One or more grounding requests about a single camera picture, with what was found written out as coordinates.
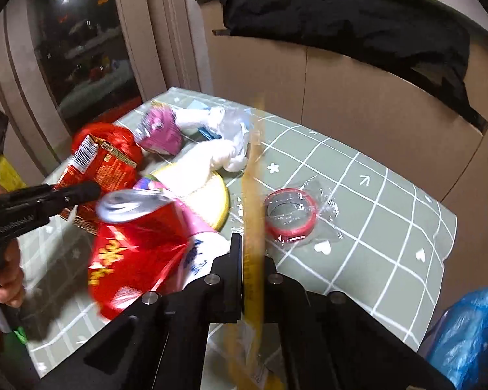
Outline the left hand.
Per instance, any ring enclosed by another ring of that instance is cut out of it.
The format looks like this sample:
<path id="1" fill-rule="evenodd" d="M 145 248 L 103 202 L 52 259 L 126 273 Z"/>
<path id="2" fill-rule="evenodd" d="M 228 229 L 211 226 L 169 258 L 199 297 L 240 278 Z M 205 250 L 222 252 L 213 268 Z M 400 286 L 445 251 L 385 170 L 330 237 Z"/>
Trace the left hand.
<path id="1" fill-rule="evenodd" d="M 0 268 L 0 303 L 19 308 L 25 298 L 24 273 L 20 267 L 21 251 L 17 240 L 12 240 L 4 251 Z"/>

